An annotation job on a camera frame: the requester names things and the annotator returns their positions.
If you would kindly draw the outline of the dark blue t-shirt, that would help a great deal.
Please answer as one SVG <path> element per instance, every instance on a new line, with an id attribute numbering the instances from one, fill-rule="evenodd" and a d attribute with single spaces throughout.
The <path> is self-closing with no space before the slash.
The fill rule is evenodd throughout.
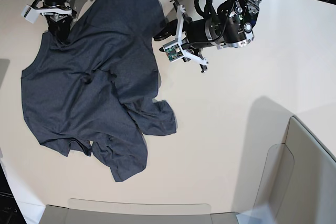
<path id="1" fill-rule="evenodd" d="M 165 23 L 159 0 L 95 0 L 66 42 L 50 32 L 22 72 L 24 120 L 40 145 L 95 156 L 122 182 L 146 168 L 144 135 L 176 132 L 156 101 L 152 39 Z"/>

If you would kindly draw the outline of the grey bin right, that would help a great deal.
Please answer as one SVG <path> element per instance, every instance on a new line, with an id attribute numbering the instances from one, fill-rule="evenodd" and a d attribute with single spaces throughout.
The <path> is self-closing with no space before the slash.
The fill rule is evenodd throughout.
<path id="1" fill-rule="evenodd" d="M 335 156 L 297 118 L 267 153 L 254 223 L 335 223 Z"/>

